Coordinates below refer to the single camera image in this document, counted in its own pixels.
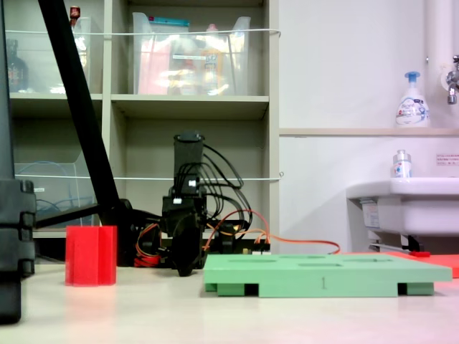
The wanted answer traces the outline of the black curved moving gripper finger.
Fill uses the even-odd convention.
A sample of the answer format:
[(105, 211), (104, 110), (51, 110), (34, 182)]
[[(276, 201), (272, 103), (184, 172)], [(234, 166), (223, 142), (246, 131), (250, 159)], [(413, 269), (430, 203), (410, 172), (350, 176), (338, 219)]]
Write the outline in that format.
[(201, 258), (201, 232), (187, 229), (172, 239), (171, 258), (180, 277), (188, 277)]

